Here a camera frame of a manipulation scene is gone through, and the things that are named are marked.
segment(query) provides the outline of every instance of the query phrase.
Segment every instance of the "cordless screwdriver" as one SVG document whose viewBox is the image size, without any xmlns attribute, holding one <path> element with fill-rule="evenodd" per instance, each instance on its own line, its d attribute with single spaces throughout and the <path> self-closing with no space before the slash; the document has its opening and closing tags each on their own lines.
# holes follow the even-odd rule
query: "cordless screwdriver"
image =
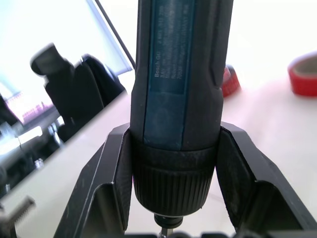
<svg viewBox="0 0 317 238">
<path fill-rule="evenodd" d="M 165 228 L 206 201 L 233 0 L 139 0 L 131 98 L 137 199 Z"/>
</svg>

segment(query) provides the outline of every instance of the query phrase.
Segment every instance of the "red tape roll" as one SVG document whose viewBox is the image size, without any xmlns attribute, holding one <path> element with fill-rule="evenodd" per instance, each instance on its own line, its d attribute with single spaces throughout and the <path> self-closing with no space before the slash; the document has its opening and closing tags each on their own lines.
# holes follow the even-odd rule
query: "red tape roll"
<svg viewBox="0 0 317 238">
<path fill-rule="evenodd" d="M 296 59 L 288 67 L 288 74 L 295 94 L 317 96 L 317 55 Z"/>
<path fill-rule="evenodd" d="M 234 92 L 240 89 L 240 83 L 234 68 L 230 65 L 227 65 L 224 69 L 223 74 L 223 84 L 222 84 L 222 94 L 223 97 L 228 97 Z"/>
</svg>

